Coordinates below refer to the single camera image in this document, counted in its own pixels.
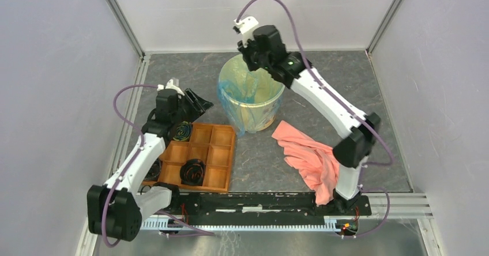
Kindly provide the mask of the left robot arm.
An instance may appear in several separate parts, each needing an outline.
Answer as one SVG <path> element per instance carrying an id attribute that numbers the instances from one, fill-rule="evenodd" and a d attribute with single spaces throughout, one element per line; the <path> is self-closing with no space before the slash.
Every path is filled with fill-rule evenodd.
<path id="1" fill-rule="evenodd" d="M 158 87 L 155 107 L 139 129 L 128 157 L 109 179 L 91 186 L 86 194 L 90 233 L 100 235 L 107 247 L 115 247 L 121 240 L 134 240 L 142 223 L 156 212 L 174 214 L 180 209 L 176 185 L 163 183 L 140 197 L 137 193 L 151 166 L 169 146 L 176 127 L 193 123 L 212 107 L 212 102 L 189 88 Z"/>

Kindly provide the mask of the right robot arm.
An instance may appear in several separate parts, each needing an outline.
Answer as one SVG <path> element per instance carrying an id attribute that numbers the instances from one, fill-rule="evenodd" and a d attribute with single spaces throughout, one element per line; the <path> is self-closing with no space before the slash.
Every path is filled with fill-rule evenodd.
<path id="1" fill-rule="evenodd" d="M 236 25 L 233 29 L 242 36 L 237 46 L 247 68 L 266 70 L 275 81 L 306 99 L 342 138 L 333 147 L 333 155 L 339 162 L 333 207 L 339 214 L 349 214 L 356 208 L 362 164 L 376 143 L 380 117 L 375 113 L 367 115 L 351 105 L 300 52 L 287 51 L 274 25 Z"/>

